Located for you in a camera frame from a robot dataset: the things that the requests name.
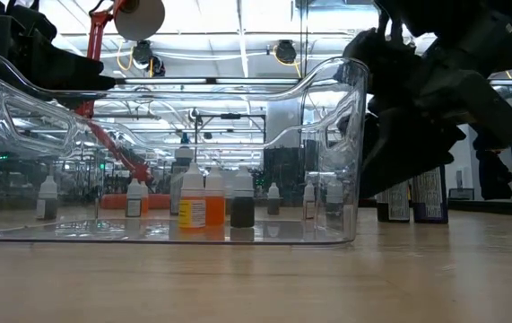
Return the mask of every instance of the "clear plastic bin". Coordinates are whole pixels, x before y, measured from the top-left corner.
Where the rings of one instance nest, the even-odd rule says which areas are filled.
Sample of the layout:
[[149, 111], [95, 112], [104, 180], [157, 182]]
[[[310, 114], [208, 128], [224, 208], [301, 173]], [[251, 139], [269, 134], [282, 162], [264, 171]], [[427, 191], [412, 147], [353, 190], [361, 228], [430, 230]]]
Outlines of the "clear plastic bin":
[[[35, 87], [0, 57], [0, 240], [353, 241], [367, 77], [363, 64], [332, 58], [300, 82], [144, 78], [122, 79], [107, 92], [58, 92]], [[94, 101], [93, 119], [74, 113], [83, 101]], [[214, 107], [221, 113], [213, 113]], [[340, 121], [347, 117], [342, 135]], [[180, 143], [183, 134], [189, 144]], [[221, 226], [178, 227], [178, 212], [169, 210], [178, 149], [191, 150], [206, 173], [221, 167], [227, 184], [239, 166], [253, 171], [252, 228], [231, 228], [229, 217]], [[149, 176], [150, 210], [126, 218], [126, 178], [137, 167]], [[48, 175], [57, 187], [55, 209], [52, 216], [38, 217], [39, 191]], [[266, 212], [272, 182], [282, 196], [279, 215]], [[304, 219], [309, 182], [315, 211]], [[339, 197], [328, 196], [334, 184], [342, 188]]]

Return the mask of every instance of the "table surface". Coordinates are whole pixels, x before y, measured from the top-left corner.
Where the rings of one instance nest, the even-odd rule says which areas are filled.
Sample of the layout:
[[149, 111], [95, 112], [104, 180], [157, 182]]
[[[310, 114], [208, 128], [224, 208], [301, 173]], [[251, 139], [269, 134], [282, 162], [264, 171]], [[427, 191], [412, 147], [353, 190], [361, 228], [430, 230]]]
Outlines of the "table surface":
[[512, 322], [512, 216], [377, 223], [347, 249], [0, 242], [0, 322]]

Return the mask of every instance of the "spool of tape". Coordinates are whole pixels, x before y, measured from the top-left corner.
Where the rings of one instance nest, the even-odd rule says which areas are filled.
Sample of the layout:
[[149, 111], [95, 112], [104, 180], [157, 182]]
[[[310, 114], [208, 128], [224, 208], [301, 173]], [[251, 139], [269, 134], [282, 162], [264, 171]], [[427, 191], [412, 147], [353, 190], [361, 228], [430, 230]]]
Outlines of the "spool of tape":
[[143, 40], [158, 31], [165, 17], [166, 9], [161, 0], [126, 0], [116, 11], [114, 23], [125, 39]]

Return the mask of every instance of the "yellow label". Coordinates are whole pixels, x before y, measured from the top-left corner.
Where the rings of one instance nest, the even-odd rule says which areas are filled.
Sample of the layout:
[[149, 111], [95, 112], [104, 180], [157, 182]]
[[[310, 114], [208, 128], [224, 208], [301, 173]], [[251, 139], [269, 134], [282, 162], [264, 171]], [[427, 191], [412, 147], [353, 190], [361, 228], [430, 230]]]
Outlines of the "yellow label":
[[205, 201], [203, 199], [181, 199], [178, 226], [180, 228], [203, 228], [205, 226]]

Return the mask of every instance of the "white disc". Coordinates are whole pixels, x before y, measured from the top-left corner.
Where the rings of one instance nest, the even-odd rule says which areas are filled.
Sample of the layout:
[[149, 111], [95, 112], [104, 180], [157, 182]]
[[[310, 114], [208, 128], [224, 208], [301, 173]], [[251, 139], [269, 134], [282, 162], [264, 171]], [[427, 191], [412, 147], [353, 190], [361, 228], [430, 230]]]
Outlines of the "white disc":
[[131, 13], [118, 10], [114, 23], [120, 36], [128, 40], [150, 38], [164, 23], [166, 10], [161, 0], [139, 0]]

